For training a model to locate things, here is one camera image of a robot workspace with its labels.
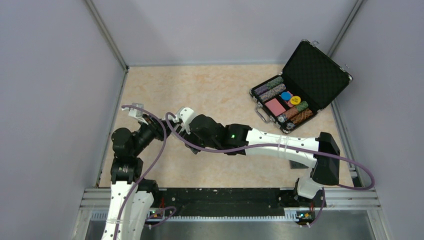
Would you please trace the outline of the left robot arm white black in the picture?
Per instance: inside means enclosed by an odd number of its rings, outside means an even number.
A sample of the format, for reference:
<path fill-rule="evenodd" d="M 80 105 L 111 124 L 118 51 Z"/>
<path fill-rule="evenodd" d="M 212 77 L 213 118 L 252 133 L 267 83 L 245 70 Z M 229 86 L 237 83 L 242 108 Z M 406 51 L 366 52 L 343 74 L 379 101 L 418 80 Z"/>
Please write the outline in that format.
<path fill-rule="evenodd" d="M 103 240 L 139 240 L 150 208 L 160 202 L 155 180 L 142 178 L 144 162 L 140 153 L 154 140 L 171 133 L 164 120 L 143 115 L 136 131 L 120 127 L 111 135 L 114 158 L 110 170 L 110 203 Z"/>

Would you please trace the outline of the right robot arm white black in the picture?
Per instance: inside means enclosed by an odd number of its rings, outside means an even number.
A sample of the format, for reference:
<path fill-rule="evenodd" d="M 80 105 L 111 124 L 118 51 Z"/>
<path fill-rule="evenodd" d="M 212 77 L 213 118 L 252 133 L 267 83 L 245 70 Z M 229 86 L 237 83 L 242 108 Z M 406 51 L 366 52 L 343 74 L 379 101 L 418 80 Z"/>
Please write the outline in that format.
<path fill-rule="evenodd" d="M 324 186 L 339 184 L 340 148 L 333 136 L 321 132 L 318 137 L 292 137 L 273 134 L 243 124 L 223 126 L 211 117 L 179 113 L 181 137 L 194 153 L 209 151 L 227 155 L 265 156 L 300 163 L 308 171 L 295 184 L 293 200 L 307 206 Z"/>

